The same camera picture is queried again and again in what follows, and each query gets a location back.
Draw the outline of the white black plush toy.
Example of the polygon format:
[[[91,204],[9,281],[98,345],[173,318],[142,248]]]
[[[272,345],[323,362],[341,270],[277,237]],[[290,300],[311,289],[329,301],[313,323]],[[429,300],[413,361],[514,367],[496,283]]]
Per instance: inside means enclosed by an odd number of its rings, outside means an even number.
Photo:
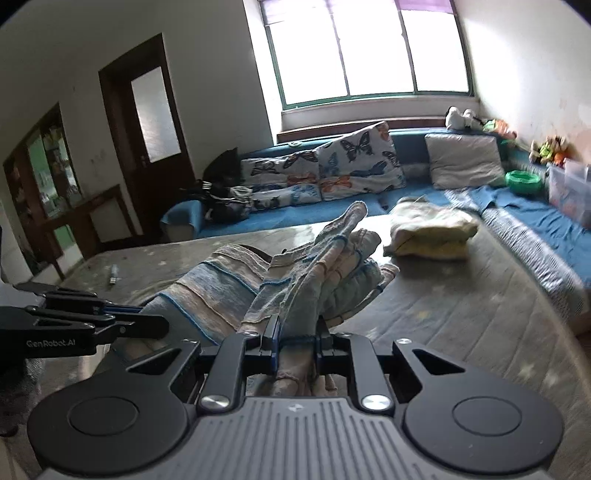
[[[448,109],[445,118],[445,125],[448,130],[473,130],[482,131],[485,122],[475,115],[471,109],[461,111],[459,108],[452,106]]]

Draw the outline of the green bowl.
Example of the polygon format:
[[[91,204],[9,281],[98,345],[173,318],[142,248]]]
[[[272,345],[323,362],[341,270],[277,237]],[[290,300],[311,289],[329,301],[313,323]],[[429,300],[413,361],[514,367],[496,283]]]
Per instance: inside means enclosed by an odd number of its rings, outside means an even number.
[[[535,196],[543,189],[542,178],[534,173],[513,170],[505,175],[506,186],[516,195]]]

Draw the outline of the black bag on sofa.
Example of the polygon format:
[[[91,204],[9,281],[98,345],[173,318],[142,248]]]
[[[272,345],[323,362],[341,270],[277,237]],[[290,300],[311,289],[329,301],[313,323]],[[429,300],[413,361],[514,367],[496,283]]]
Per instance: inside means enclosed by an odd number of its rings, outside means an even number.
[[[209,164],[191,189],[211,224],[233,224],[249,217],[252,189],[242,184],[242,164],[236,148],[225,150]]]

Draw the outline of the grey square cushion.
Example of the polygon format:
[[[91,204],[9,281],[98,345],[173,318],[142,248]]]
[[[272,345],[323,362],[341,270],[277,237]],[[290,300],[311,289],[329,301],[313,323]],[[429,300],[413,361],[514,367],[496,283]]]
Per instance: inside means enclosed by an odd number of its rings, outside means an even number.
[[[436,189],[498,186],[504,182],[505,170],[495,137],[428,134],[425,142]]]

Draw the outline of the blue striped knit garment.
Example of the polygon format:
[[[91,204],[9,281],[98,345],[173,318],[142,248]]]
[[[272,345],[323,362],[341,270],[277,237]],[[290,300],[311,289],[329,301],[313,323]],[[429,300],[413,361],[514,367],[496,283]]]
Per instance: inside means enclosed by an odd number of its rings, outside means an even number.
[[[160,341],[120,339],[100,368],[125,365],[183,339],[212,346],[233,333],[260,334],[276,320],[279,368],[274,374],[257,375],[249,392],[338,395],[332,375],[320,374],[312,360],[318,321],[328,327],[344,323],[368,306],[398,272],[373,260],[381,238],[359,228],[367,214],[365,203],[353,202],[315,240],[274,256],[239,244],[218,248],[144,307],[145,313],[167,319],[168,334]]]

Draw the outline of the dark wooden display cabinet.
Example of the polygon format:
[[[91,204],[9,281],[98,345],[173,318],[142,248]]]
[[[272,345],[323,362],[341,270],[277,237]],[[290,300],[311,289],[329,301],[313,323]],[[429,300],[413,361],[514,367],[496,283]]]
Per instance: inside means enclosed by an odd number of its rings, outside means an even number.
[[[51,265],[65,278],[59,259],[76,244],[69,225],[47,232],[41,225],[66,213],[82,195],[66,140],[61,110],[54,106],[14,148],[3,164],[8,189],[27,246],[33,273]]]

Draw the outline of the orange green plush toy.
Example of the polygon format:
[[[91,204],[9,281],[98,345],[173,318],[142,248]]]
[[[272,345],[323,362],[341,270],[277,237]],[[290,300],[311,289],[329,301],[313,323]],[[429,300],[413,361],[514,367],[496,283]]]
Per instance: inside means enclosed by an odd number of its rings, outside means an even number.
[[[501,119],[490,119],[483,125],[483,131],[487,133],[494,133],[501,138],[509,141],[517,139],[517,133],[512,131],[509,125]]]

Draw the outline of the green framed window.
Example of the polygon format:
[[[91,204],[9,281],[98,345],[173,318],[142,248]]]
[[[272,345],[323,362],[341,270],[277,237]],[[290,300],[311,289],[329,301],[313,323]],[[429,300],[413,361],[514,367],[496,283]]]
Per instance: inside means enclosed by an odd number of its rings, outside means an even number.
[[[283,108],[474,93],[451,1],[263,1]]]

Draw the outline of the clear plastic storage box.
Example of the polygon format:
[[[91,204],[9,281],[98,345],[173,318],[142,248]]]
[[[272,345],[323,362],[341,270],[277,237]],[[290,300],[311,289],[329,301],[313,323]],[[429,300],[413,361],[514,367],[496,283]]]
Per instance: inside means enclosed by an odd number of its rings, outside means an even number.
[[[565,168],[549,168],[549,202],[586,229],[591,222],[590,167],[567,159]]]

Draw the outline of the dark wooden door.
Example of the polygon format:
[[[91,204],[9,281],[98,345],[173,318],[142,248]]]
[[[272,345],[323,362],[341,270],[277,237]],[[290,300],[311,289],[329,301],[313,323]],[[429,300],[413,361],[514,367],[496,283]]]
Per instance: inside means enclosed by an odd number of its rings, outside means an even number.
[[[160,219],[195,176],[157,34],[99,71],[108,125],[143,234],[161,236]]]

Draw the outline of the blue corner sofa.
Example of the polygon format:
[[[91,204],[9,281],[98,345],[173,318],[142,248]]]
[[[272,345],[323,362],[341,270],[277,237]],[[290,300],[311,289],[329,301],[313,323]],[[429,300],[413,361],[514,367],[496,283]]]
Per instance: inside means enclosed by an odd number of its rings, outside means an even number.
[[[382,193],[360,195],[370,215],[386,215],[404,198],[422,198],[444,207],[473,212],[530,270],[556,309],[573,319],[590,311],[590,232],[570,219],[542,194],[516,195],[508,187],[437,190],[428,174],[423,131],[394,133],[406,185]],[[211,223],[196,199],[173,206],[160,225],[172,242],[255,232],[334,219],[352,203],[351,198],[252,210],[235,223]]]

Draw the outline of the yellow folded garment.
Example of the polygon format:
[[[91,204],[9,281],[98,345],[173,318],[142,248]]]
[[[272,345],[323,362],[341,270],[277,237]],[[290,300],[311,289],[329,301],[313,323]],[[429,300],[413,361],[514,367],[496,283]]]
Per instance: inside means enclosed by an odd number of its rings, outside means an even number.
[[[385,256],[417,256],[430,260],[466,260],[468,242],[478,222],[463,210],[442,207],[424,198],[403,198],[391,210],[391,242]]]

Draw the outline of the large butterfly print pillow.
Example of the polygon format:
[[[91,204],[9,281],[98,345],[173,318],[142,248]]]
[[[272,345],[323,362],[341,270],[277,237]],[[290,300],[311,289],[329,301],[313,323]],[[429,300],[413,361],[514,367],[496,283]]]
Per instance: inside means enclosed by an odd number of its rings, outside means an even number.
[[[325,201],[377,194],[406,186],[388,123],[382,121],[314,150]]]

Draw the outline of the black pen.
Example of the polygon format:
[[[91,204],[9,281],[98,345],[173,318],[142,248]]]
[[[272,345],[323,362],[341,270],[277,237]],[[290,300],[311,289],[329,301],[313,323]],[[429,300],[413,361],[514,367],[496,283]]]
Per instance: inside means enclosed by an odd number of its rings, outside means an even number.
[[[114,286],[117,283],[118,273],[119,273],[118,266],[116,264],[113,264],[109,270],[108,284],[110,286]]]

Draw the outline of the long butterfly print pillow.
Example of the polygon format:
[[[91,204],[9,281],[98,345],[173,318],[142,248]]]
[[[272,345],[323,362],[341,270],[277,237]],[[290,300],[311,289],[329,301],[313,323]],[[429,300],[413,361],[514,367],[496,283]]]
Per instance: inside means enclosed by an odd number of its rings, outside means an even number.
[[[256,211],[322,201],[318,186],[320,166],[314,151],[270,158],[246,158],[240,161],[243,185],[252,191]]]

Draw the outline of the brown green plush toys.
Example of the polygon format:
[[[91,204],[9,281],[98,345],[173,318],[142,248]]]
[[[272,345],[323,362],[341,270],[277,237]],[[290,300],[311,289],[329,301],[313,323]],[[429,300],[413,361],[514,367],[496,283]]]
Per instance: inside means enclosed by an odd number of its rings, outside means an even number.
[[[529,161],[539,165],[553,165],[563,168],[569,154],[569,142],[562,136],[548,136],[542,143],[533,141],[530,145]]]

